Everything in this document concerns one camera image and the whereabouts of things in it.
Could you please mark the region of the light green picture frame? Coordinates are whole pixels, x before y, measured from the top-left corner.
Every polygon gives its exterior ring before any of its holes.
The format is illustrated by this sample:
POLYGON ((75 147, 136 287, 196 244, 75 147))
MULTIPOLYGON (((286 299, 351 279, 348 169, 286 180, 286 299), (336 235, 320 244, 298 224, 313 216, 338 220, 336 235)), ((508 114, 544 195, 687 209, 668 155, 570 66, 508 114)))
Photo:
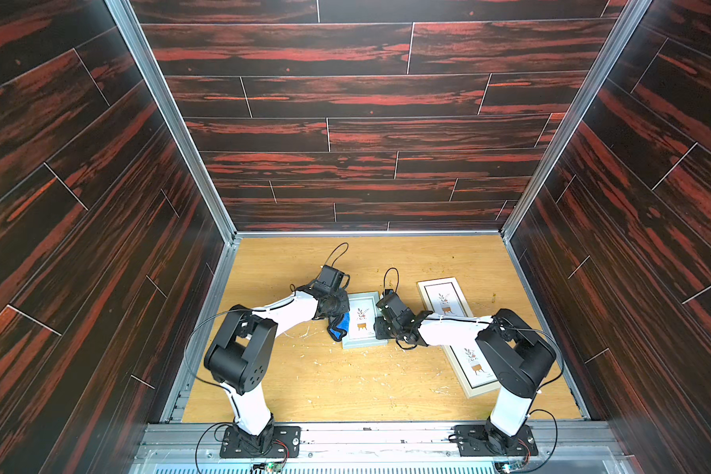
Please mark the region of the light green picture frame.
POLYGON ((350 293, 350 312, 347 317, 347 335, 343 337, 344 350, 360 349, 375 346, 385 346, 387 340, 379 340, 375 336, 375 317, 380 316, 376 304, 379 301, 378 292, 350 293))

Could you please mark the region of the blue microfiber cloth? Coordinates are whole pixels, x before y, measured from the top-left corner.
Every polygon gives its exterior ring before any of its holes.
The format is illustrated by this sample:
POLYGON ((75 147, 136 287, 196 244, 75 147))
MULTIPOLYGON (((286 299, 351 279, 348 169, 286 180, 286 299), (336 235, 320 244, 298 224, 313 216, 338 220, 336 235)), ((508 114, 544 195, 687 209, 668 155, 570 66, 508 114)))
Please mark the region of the blue microfiber cloth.
POLYGON ((337 343, 343 341, 348 335, 350 327, 350 314, 346 312, 338 316, 328 318, 327 333, 337 343))

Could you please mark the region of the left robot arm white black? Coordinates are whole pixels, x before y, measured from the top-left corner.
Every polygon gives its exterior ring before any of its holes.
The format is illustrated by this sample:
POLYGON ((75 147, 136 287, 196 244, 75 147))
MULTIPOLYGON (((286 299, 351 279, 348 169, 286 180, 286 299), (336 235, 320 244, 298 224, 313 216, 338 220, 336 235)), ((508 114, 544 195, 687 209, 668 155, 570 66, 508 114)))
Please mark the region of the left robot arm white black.
POLYGON ((350 310, 347 290, 316 290, 299 286, 269 305, 236 305, 219 327, 203 359, 203 366, 227 392, 239 434, 254 444, 265 444, 274 430, 262 380, 270 366, 278 335, 315 319, 340 319, 350 310))

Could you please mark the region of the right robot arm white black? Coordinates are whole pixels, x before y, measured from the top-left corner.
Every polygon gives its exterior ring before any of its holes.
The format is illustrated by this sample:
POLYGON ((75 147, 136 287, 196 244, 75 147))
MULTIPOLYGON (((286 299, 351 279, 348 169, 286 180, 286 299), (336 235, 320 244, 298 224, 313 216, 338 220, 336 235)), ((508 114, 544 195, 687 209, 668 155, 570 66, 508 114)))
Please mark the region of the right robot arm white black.
POLYGON ((490 440, 514 438, 525 419, 543 379, 556 361, 547 343, 517 313, 501 309, 488 318, 441 316, 407 309, 396 314, 385 307, 374 322, 379 340, 393 339, 412 347, 474 346, 479 349, 501 384, 487 422, 490 440))

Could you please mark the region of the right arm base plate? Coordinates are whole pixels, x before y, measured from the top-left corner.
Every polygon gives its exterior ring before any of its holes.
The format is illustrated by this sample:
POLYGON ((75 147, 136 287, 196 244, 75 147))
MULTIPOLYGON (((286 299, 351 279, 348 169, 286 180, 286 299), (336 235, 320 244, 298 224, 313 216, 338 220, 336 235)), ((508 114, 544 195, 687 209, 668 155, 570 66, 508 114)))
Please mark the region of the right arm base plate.
POLYGON ((538 454, 531 428, 527 425, 522 425, 513 436, 492 425, 457 425, 448 440, 457 445, 462 457, 531 457, 538 454))

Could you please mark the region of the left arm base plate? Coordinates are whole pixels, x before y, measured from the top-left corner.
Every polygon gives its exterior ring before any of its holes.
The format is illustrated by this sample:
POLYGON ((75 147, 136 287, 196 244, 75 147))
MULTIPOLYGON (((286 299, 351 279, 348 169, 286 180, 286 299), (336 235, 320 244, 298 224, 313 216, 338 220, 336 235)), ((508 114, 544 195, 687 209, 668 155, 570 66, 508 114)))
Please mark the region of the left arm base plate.
POLYGON ((254 436, 237 425, 226 429, 220 450, 221 459, 297 458, 301 428, 299 426, 267 426, 254 436))

